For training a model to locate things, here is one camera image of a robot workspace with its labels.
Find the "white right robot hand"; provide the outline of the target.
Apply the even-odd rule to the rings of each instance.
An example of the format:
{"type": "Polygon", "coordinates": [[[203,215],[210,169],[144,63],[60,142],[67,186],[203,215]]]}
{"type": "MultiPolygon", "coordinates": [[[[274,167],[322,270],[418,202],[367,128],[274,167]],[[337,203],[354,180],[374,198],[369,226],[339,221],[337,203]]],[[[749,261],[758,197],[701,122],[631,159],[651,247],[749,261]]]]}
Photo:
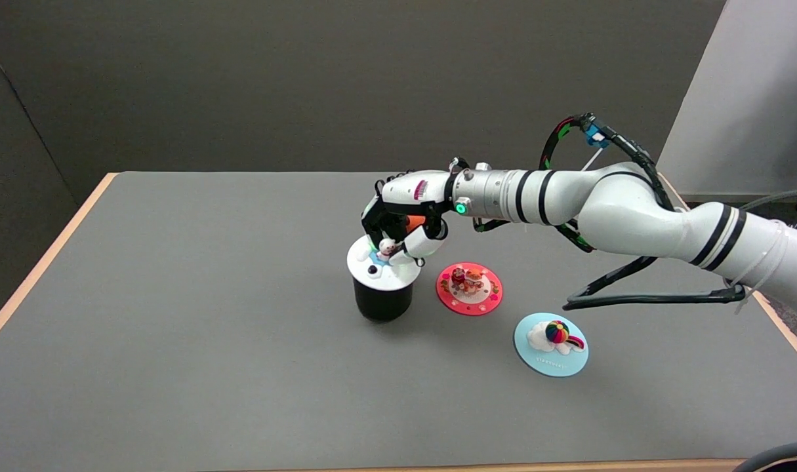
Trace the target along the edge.
{"type": "Polygon", "coordinates": [[[375,196],[361,215],[372,250],[389,239],[394,246],[390,265],[424,266],[448,236],[443,215],[453,209],[454,179],[445,170],[418,170],[377,180],[375,196]]]}

